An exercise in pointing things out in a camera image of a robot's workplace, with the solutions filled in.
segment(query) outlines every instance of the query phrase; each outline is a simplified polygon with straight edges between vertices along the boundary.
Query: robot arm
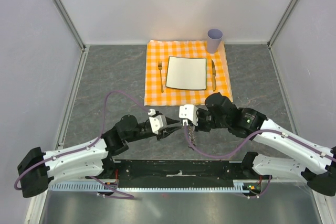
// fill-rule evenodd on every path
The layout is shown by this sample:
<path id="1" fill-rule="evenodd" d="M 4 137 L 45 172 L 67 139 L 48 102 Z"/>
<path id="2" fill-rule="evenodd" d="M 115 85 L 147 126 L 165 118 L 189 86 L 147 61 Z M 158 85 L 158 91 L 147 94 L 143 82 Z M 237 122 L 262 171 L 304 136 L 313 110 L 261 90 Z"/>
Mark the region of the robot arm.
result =
<path id="1" fill-rule="evenodd" d="M 152 136 L 160 140 L 181 128 L 168 127 L 180 121 L 166 118 L 158 111 L 150 110 L 149 116 L 146 122 L 138 123 L 135 116 L 125 115 L 112 129 L 102 134 L 100 139 L 63 150 L 42 152 L 40 147 L 30 150 L 18 166 L 19 175 L 39 162 L 46 162 L 20 179 L 23 196 L 36 196 L 53 184 L 80 177 L 109 178 L 114 173 L 112 157 L 128 150 L 129 142 Z"/>
<path id="2" fill-rule="evenodd" d="M 179 117 L 183 124 L 193 124 L 196 131 L 228 129 L 242 138 L 255 134 L 251 140 L 269 145 L 293 158 L 273 158 L 248 152 L 241 163 L 245 178 L 272 175 L 307 181 L 311 189 L 324 195 L 335 195 L 336 147 L 330 149 L 313 144 L 283 129 L 256 110 L 238 109 L 220 93 L 210 95 L 205 105 L 208 110 L 189 104 L 181 106 Z M 115 171 L 113 157 L 128 150 L 129 142 L 152 136 L 159 140 L 181 129 L 180 126 L 168 127 L 179 121 L 155 110 L 150 110 L 149 116 L 147 121 L 138 123 L 134 116 L 125 115 L 100 139 L 63 150 L 44 153 L 40 147 L 30 150 L 18 166 L 23 196 L 38 195 L 49 186 L 65 180 L 85 176 L 111 178 Z"/>
<path id="3" fill-rule="evenodd" d="M 248 152 L 242 162 L 247 177 L 272 175 L 307 181 L 307 185 L 324 195 L 336 193 L 336 147 L 333 149 L 311 143 L 277 125 L 260 112 L 250 108 L 237 108 L 220 93 L 205 100 L 208 111 L 193 105 L 180 107 L 179 116 L 184 124 L 192 123 L 195 130 L 227 128 L 232 134 L 273 147 L 293 159 L 267 157 Z"/>

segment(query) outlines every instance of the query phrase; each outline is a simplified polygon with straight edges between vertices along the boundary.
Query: knife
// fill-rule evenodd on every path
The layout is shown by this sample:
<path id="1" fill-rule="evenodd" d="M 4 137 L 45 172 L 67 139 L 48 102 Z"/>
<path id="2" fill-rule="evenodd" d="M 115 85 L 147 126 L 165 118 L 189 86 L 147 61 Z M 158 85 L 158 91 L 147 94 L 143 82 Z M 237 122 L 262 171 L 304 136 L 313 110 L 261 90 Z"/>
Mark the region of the knife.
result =
<path id="1" fill-rule="evenodd" d="M 212 90 L 215 91 L 216 90 L 216 68 L 215 68 L 215 64 L 213 60 L 211 60 L 211 65 L 212 65 Z"/>

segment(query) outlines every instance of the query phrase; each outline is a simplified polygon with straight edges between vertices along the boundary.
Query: fork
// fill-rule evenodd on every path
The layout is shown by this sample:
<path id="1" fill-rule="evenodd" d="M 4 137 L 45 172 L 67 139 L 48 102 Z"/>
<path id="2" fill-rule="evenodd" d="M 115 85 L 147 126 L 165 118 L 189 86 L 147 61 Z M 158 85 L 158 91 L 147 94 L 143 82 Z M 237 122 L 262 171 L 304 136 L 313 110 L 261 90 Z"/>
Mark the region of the fork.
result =
<path id="1" fill-rule="evenodd" d="M 162 74 L 161 74 L 161 70 L 162 70 L 162 61 L 159 60 L 159 63 L 157 64 L 157 68 L 160 71 L 160 80 L 161 80 L 161 93 L 163 93 L 163 84 L 162 84 Z"/>

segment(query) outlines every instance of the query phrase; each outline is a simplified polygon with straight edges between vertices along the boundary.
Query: knife handle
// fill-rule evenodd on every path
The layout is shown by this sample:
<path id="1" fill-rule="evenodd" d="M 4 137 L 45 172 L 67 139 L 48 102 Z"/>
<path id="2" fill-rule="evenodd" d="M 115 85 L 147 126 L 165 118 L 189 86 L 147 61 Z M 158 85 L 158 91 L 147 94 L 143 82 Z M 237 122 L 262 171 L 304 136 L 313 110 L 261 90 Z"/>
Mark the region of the knife handle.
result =
<path id="1" fill-rule="evenodd" d="M 216 86 L 216 76 L 213 74 L 212 75 L 212 91 L 215 91 L 217 88 Z"/>

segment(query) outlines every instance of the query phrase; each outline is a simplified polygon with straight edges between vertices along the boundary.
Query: gray marble floor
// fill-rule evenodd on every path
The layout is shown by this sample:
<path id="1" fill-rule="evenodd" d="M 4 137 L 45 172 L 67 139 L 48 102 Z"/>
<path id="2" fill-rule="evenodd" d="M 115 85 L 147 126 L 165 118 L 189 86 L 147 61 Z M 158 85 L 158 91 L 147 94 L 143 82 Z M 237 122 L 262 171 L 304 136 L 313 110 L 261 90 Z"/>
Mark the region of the gray marble floor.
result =
<path id="1" fill-rule="evenodd" d="M 250 107 L 266 114 L 290 130 L 290 123 L 279 84 L 266 45 L 226 45 L 233 99 L 237 106 Z M 146 45 L 91 46 L 70 118 L 65 147 L 95 138 L 100 129 L 103 98 L 120 89 L 143 103 Z M 177 118 L 178 107 L 154 107 L 170 118 Z M 106 130 L 123 115 L 133 114 L 139 122 L 148 117 L 134 103 L 120 94 L 108 102 Z M 241 139 L 226 130 L 196 133 L 196 145 L 211 154 L 233 150 Z M 187 147 L 183 132 L 157 141 L 155 138 L 129 144 L 130 149 L 117 158 L 134 159 L 206 159 Z M 247 151 L 269 156 L 284 154 L 255 142 L 247 143 L 232 160 L 241 160 Z"/>

